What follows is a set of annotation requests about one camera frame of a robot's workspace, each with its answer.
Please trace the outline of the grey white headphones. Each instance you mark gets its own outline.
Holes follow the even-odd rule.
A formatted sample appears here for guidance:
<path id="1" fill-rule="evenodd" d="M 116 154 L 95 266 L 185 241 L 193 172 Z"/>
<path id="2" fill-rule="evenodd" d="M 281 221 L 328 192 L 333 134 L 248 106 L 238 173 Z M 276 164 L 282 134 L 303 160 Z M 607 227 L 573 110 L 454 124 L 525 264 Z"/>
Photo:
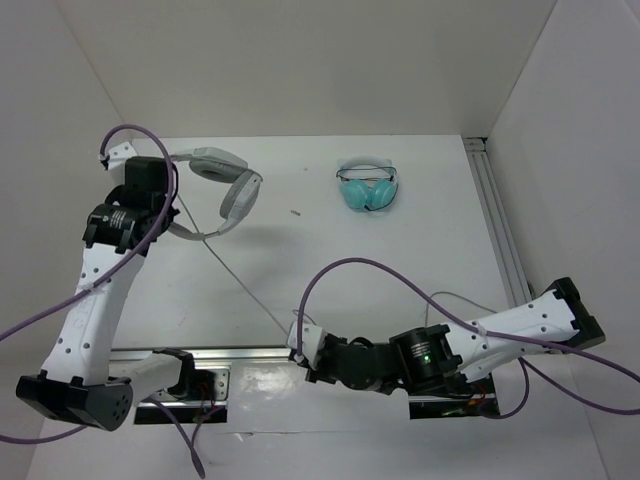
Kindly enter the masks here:
<path id="1" fill-rule="evenodd" d="M 188 228 L 173 222 L 169 231 L 188 241 L 204 241 L 229 233 L 250 213 L 263 183 L 263 176 L 239 156 L 214 147 L 198 147 L 171 155 L 176 166 L 192 175 L 192 197 L 203 194 L 201 210 L 208 209 L 219 225 L 211 230 Z"/>

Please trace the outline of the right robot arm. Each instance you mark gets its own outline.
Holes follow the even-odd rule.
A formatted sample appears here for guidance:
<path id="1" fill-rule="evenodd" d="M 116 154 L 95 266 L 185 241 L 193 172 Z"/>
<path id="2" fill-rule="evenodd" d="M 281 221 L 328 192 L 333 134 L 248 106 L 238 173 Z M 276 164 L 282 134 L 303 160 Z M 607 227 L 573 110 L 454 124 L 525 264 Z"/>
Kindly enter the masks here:
<path id="1" fill-rule="evenodd" d="M 471 322 L 411 329 L 374 344 L 327 333 L 317 325 L 292 323 L 290 358 L 306 368 L 309 382 L 342 383 L 352 390 L 385 395 L 462 397 L 497 367 L 557 345 L 584 350 L 605 334 L 581 301 L 573 281 L 554 281 L 539 298 Z"/>

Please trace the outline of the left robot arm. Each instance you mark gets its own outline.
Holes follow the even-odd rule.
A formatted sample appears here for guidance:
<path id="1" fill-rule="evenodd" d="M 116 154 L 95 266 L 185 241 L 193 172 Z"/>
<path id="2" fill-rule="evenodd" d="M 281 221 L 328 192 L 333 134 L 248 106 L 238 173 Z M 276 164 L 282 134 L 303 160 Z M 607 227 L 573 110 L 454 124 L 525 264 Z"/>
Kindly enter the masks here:
<path id="1" fill-rule="evenodd" d="M 111 371 L 109 360 L 123 307 L 148 253 L 144 237 L 155 239 L 176 210 L 170 199 L 173 172 L 156 157 L 124 161 L 124 182 L 89 215 L 77 289 L 83 298 L 69 310 L 59 337 L 40 368 L 18 380 L 16 395 L 43 416 L 84 427 L 114 431 L 130 410 L 159 391 L 176 399 L 196 390 L 192 354 L 155 349 L 145 359 Z"/>

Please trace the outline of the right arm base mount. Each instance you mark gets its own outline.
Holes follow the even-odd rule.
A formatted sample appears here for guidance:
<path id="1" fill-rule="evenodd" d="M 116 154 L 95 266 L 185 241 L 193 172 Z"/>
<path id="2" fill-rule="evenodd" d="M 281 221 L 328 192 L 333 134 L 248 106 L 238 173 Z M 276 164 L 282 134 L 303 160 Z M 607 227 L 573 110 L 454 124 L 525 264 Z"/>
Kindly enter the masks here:
<path id="1" fill-rule="evenodd" d="M 501 414 L 491 375 L 464 385 L 461 394 L 410 396 L 408 406 L 411 420 L 493 417 Z"/>

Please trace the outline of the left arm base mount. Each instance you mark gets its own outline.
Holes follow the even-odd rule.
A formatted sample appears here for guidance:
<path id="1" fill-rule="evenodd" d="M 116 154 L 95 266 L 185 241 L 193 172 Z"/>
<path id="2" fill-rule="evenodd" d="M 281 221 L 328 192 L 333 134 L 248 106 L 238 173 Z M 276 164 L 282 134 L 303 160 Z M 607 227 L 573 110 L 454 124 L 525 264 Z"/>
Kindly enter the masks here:
<path id="1" fill-rule="evenodd" d="M 144 359 L 126 364 L 116 376 L 132 388 L 134 423 L 169 424 L 165 407 L 181 424 L 225 423 L 230 367 L 197 364 L 192 353 L 154 349 Z"/>

